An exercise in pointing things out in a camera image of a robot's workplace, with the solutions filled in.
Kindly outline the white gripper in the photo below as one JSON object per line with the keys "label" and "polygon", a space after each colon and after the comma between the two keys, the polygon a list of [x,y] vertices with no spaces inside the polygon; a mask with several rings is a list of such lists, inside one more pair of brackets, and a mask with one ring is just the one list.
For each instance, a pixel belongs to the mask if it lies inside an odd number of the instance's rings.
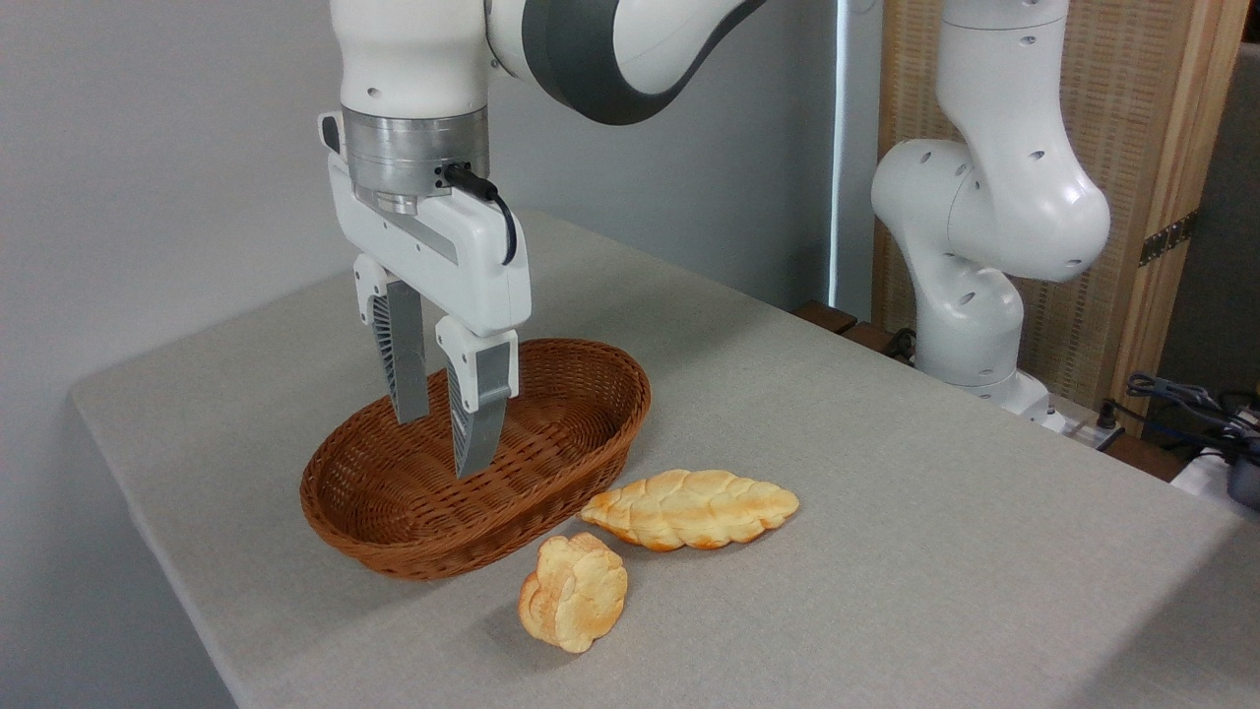
{"label": "white gripper", "polygon": [[396,419],[428,416],[428,300],[449,314],[436,337],[447,358],[456,476],[476,475],[490,466],[508,400],[519,395],[513,327],[532,311],[524,230],[488,180],[488,116],[331,111],[319,127],[336,217],[360,252],[359,315],[374,337]]}

